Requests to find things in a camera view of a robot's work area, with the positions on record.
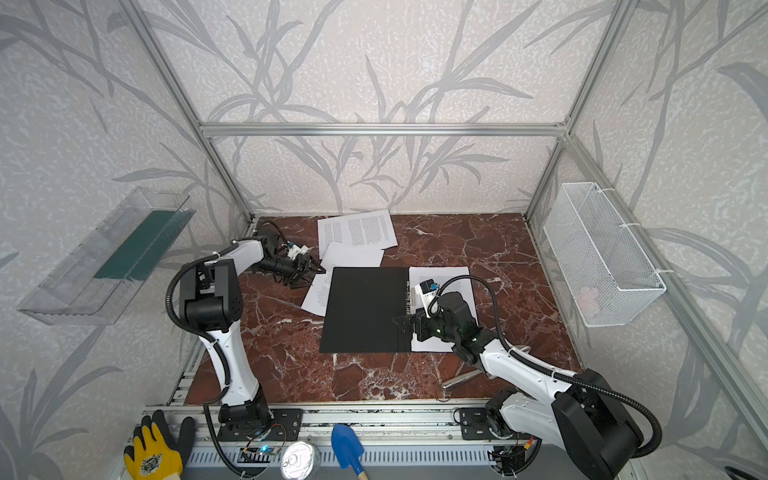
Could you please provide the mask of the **teal folder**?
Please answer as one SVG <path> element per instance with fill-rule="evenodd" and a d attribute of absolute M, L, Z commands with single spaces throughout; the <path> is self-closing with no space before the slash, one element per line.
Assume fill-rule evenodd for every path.
<path fill-rule="evenodd" d="M 409 268 L 338 267 L 332 274 L 319 351 L 332 353 L 412 352 L 398 341 L 392 319 L 409 313 Z M 451 278 L 438 295 L 468 274 Z"/>

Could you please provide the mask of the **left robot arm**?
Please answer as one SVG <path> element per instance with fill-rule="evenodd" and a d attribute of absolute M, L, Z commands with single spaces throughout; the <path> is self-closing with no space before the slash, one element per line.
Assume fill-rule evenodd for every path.
<path fill-rule="evenodd" d="M 214 365 L 221 433 L 238 438 L 262 435 L 275 423 L 242 342 L 239 276 L 248 270 L 291 289 L 308 287 L 326 272 L 308 246 L 288 240 L 275 222 L 265 220 L 252 235 L 183 265 L 165 294 L 168 317 L 202 341 Z"/>

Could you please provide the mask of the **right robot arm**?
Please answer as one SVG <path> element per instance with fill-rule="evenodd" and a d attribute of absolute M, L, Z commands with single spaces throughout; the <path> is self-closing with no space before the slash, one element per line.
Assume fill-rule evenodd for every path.
<path fill-rule="evenodd" d="M 486 405 L 495 435 L 524 433 L 553 444 L 589 479 L 613 479 L 630 459 L 660 446 L 656 416 L 611 389 L 598 372 L 560 369 L 511 345 L 501 327 L 479 324 L 462 295 L 446 285 L 428 280 L 417 291 L 421 308 L 392 320 L 399 335 L 439 339 L 465 364 L 513 385 Z"/>

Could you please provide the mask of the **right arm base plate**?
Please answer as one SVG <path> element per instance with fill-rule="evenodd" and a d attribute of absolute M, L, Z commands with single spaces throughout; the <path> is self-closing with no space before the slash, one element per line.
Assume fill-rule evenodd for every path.
<path fill-rule="evenodd" d="M 454 411 L 454 421 L 459 425 L 465 441 L 493 441 L 497 437 L 490 430 L 485 407 L 465 407 Z"/>

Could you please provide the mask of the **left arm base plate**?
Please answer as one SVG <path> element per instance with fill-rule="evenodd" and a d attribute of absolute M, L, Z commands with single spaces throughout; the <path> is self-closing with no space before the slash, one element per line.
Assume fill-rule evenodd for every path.
<path fill-rule="evenodd" d="M 270 420 L 242 420 L 221 426 L 217 439 L 220 442 L 296 441 L 304 411 L 300 408 L 278 408 L 272 409 L 271 413 Z"/>

